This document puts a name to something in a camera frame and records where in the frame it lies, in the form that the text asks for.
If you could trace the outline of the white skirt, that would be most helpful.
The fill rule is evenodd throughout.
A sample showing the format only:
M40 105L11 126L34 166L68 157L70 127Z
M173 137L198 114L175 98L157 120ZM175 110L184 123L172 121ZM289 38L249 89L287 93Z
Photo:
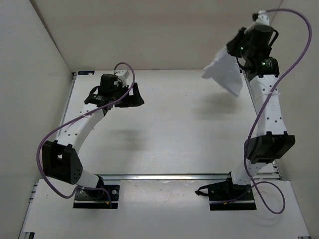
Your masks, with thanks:
M228 54L226 46L215 54L213 61L203 70L201 78L213 79L229 93L239 97L243 88L243 80L236 58Z

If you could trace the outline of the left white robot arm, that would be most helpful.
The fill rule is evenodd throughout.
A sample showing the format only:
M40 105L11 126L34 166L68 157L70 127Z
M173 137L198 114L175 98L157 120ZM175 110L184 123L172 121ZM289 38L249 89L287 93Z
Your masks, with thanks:
M87 188L92 198L104 194L104 185L99 176L85 170L78 153L85 139L112 107L138 107L145 102L137 83L127 84L128 70L115 70L103 74L84 101L79 112L81 119L64 128L55 141L47 140L42 146L44 175L56 180Z

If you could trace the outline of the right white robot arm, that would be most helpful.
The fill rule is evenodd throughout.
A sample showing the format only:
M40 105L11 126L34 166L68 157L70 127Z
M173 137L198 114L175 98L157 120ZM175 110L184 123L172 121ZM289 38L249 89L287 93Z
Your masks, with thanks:
M257 115L257 123L244 143L244 164L230 173L232 182L223 187L228 199L236 199L241 194L241 186L249 185L251 177L280 159L295 144L295 137L288 134L282 118L276 85L280 74L278 61L270 56L278 36L271 26L256 24L241 28L226 45L228 54L245 62L238 66Z

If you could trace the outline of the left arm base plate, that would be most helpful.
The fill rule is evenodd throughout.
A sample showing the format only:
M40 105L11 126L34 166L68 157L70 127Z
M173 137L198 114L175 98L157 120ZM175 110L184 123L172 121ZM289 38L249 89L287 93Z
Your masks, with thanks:
M108 195L101 190L88 191L84 189L78 189L74 196L73 208L74 209L117 209L120 185L115 183L104 182L103 188L108 191L111 203Z

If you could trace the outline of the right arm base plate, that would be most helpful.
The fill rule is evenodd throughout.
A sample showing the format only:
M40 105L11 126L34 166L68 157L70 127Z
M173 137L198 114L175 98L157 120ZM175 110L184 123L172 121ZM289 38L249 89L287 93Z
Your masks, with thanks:
M233 185L229 180L210 184L208 197L211 211L256 210L250 185Z

